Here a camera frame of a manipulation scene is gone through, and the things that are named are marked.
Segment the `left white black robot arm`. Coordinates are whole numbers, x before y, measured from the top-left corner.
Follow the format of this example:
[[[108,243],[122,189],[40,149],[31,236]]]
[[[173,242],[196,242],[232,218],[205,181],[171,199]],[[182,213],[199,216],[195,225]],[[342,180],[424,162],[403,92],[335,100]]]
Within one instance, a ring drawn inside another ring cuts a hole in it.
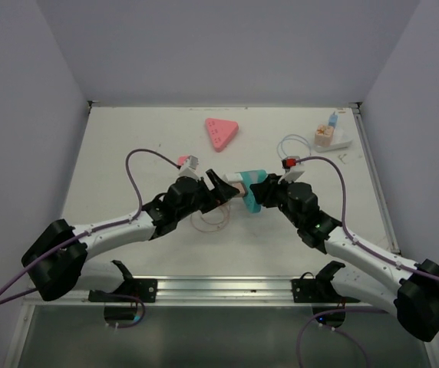
[[[213,170],[206,174],[211,187],[202,178],[181,176],[135,214],[90,225],[69,225],[64,219],[52,222],[21,257],[36,291],[44,301],[77,289],[104,291],[116,301],[128,299],[134,283],[122,264],[93,269],[91,259],[130,243],[163,237],[194,212],[211,212],[239,195]]]

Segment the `white square charger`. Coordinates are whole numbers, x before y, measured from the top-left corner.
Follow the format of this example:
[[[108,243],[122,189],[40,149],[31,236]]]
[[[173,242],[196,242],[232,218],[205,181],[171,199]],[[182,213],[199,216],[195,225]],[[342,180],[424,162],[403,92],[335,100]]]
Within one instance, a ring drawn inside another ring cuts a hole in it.
[[[242,182],[243,177],[242,174],[239,172],[230,172],[223,175],[223,180],[229,184],[236,183],[236,182]]]

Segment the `pink triangular socket adapter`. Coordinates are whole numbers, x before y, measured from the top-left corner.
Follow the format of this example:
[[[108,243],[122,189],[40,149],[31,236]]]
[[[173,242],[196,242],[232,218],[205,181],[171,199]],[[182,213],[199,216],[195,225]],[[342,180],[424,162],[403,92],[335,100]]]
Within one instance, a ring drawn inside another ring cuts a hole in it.
[[[233,120],[205,119],[205,127],[213,149],[222,152],[239,131],[239,124]]]

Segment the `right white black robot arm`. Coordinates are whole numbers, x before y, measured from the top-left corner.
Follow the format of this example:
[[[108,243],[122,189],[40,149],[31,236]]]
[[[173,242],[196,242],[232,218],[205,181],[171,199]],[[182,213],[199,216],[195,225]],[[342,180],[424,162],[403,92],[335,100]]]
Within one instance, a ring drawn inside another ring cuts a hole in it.
[[[350,297],[396,316],[413,337],[430,342],[439,332],[439,265],[418,263],[364,244],[339,220],[323,212],[312,187],[270,174],[250,185],[258,204],[277,208],[296,228],[302,242],[341,260],[315,283],[325,301]]]

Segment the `beige pink charger plug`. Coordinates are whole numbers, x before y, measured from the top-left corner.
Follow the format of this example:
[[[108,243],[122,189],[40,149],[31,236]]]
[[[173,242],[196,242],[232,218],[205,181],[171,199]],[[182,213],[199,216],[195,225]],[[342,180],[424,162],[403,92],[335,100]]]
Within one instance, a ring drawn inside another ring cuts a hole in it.
[[[243,182],[235,182],[232,184],[232,186],[234,186],[239,191],[236,197],[243,198],[247,195],[247,189]]]

